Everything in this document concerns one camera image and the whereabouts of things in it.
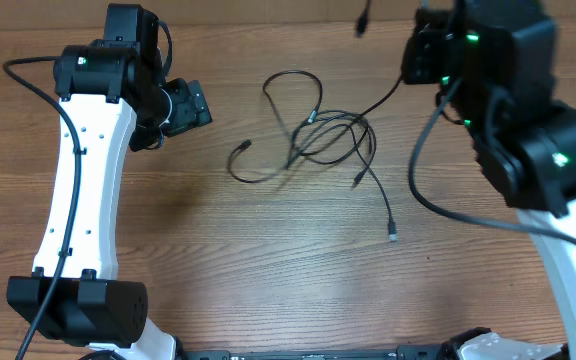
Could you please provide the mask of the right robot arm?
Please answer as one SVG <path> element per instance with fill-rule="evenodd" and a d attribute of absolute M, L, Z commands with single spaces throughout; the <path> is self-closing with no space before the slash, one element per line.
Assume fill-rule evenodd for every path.
<path fill-rule="evenodd" d="M 576 359 L 576 108 L 555 99 L 557 26 L 536 1 L 421 7 L 402 59 L 406 84 L 435 84 L 468 131 L 482 174 L 537 249 L 567 340 L 538 345 L 478 327 L 433 359 Z"/>

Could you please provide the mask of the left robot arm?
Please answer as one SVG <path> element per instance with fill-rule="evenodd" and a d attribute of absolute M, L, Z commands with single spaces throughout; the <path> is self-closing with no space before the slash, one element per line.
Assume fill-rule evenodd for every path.
<path fill-rule="evenodd" d="M 13 276 L 8 304 L 34 335 L 91 359 L 182 359 L 181 341 L 148 314 L 144 284 L 118 277 L 117 210 L 128 152 L 155 150 L 212 120 L 196 81 L 170 79 L 167 25 L 138 4 L 108 7 L 103 36 L 52 58 L 60 146 L 47 227 L 31 272 Z"/>

